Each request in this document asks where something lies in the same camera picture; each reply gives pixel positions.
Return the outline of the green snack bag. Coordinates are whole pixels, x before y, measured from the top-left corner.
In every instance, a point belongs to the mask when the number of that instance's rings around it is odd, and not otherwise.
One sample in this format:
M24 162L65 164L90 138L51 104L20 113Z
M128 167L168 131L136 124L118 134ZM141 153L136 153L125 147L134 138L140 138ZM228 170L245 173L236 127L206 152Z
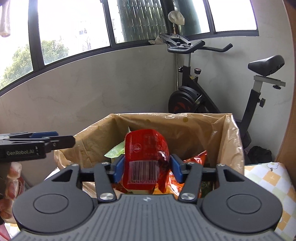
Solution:
M125 139L109 150L104 156L113 163L120 155L125 154Z

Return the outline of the red patterned cloth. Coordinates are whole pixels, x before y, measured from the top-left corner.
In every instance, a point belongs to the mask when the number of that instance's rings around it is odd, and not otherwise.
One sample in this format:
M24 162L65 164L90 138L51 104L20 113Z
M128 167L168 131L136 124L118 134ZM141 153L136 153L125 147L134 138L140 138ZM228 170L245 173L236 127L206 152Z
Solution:
M18 162L1 164L1 240L10 240L4 222L16 223L12 207L20 195L22 165Z

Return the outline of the orange chip bag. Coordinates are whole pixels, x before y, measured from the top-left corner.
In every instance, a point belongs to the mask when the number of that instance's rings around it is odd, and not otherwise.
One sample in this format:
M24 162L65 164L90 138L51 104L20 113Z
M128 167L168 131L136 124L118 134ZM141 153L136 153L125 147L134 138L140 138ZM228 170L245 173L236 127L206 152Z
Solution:
M164 193L161 192L158 186L156 186L153 194L173 194L175 199L177 199L180 195L180 192L182 191L188 174L190 173L191 166L196 163L204 166L206 159L207 151L203 151L200 154L186 160L181 160L178 155L171 154L170 171L166 178L165 191Z

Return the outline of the black exercise bike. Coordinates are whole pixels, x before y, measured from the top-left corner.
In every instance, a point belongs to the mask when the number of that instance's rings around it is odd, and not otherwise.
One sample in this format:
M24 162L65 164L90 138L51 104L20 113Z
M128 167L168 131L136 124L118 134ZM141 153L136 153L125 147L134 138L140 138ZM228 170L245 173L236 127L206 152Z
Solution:
M250 146L270 149L273 160L276 160L288 124L294 87L294 56L290 37L276 31L258 37L220 37L204 41L216 48L233 44L225 53L197 50L192 54L191 65L201 68L199 83L217 108L222 113L232 113L237 119L243 118L256 74L248 69L248 63L274 55L280 55L285 60L285 65L270 77L284 81L286 86L277 90L273 85L263 83L261 98L265 98L266 103L263 108L256 108L248 129L252 138Z

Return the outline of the floral checked table cover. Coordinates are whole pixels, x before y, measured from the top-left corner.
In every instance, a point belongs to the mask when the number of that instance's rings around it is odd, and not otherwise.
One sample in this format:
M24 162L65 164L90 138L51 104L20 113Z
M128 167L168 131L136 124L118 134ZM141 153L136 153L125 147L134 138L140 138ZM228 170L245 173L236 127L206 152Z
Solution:
M284 240L295 240L295 188L284 164L269 162L247 165L244 175L281 201L283 212L275 231Z

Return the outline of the white cloth on pole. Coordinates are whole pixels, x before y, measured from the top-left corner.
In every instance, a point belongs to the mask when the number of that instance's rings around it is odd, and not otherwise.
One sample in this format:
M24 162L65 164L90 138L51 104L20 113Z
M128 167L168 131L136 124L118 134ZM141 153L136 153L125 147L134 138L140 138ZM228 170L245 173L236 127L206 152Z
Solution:
M185 24L185 17L180 11L170 11L168 14L168 20L175 25L183 26Z

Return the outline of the red snack stick packet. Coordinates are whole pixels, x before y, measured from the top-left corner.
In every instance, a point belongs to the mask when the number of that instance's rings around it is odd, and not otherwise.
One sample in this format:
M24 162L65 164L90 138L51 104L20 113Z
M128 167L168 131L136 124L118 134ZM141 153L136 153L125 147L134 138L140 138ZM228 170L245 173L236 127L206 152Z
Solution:
M164 193L170 171L170 153L163 135L154 129L141 129L125 136L125 166L122 185L128 190Z

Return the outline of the black window frame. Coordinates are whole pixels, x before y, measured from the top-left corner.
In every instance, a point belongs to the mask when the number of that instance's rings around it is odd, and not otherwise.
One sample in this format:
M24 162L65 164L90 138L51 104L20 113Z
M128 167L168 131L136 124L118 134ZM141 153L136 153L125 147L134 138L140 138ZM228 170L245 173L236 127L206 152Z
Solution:
M170 11L185 24L171 23ZM251 1L1 1L1 94L61 65L172 32L259 34Z

